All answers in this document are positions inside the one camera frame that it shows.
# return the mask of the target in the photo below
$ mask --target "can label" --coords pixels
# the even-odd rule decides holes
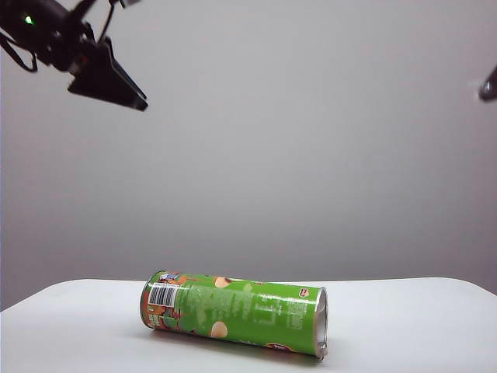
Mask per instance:
[[[157,272],[141,296],[141,318],[166,329],[277,350],[316,353],[320,288]]]

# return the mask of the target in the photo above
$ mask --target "metal can bottom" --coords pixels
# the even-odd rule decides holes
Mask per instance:
[[[314,340],[315,355],[323,360],[328,354],[328,297],[326,289],[321,288],[318,293],[318,302],[316,303],[314,316]]]

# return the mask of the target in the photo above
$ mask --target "product logo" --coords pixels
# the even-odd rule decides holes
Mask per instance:
[[[299,295],[302,297],[302,298],[305,298],[309,295],[309,290],[307,288],[302,288],[301,289],[301,292],[299,293]]]

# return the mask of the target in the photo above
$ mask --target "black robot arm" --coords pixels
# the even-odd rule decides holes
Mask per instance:
[[[22,68],[36,72],[36,59],[75,76],[68,90],[137,110],[147,108],[147,97],[113,56],[105,35],[118,0],[109,0],[110,13],[100,38],[83,19],[96,0],[81,0],[68,11],[55,0],[0,0],[0,45]],[[123,7],[139,0],[119,0]],[[18,47],[32,54],[28,66],[17,54]]]

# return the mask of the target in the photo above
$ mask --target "black cable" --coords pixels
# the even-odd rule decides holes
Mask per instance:
[[[31,64],[32,64],[31,67],[24,63],[21,56],[19,56],[19,54],[14,50],[14,48],[12,48],[10,44],[14,44],[15,46],[31,53]],[[14,60],[14,62],[17,63],[21,68],[29,72],[38,71],[38,64],[36,63],[36,55],[34,54],[33,51],[30,51],[28,48],[24,47],[22,44],[17,43],[15,40],[11,39],[10,37],[7,37],[3,33],[0,33],[0,45],[3,47],[3,49],[5,49],[5,52],[9,54],[9,56]]]
[[[107,29],[109,28],[110,20],[112,19],[112,14],[114,13],[115,1],[109,0],[109,3],[110,3],[109,15],[107,16],[106,24],[104,25],[102,33],[100,34],[99,43],[103,40],[103,37],[106,35]]]

